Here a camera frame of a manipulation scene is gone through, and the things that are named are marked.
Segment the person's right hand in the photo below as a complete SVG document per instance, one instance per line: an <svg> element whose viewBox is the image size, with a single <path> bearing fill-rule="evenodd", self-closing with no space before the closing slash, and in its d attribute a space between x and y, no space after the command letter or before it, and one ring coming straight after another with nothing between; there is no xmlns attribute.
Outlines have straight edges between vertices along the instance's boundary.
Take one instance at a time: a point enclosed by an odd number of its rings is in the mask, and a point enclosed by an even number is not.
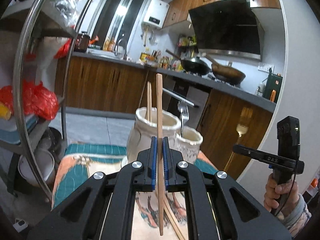
<svg viewBox="0 0 320 240"><path fill-rule="evenodd" d="M282 195L286 195L288 197L286 204L281 210L284 217L287 217L299 202L299 190L296 181L292 182L292 180L290 180L288 183L278 185L273 178L273 174L270 174L265 189L264 208L269 212L272 209L278 208L279 203L277 200Z"/></svg>

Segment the person's right forearm sleeve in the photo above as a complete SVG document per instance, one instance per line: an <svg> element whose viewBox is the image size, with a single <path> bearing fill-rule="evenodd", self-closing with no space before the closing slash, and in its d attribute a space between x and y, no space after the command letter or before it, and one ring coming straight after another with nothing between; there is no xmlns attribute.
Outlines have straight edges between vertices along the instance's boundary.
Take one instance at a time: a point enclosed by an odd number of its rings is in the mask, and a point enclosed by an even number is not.
<svg viewBox="0 0 320 240"><path fill-rule="evenodd" d="M299 194L299 201L293 211L284 217L282 213L277 215L283 226L291 233L292 237L296 237L298 233L306 226L312 214L308 210L308 206L301 194Z"/></svg>

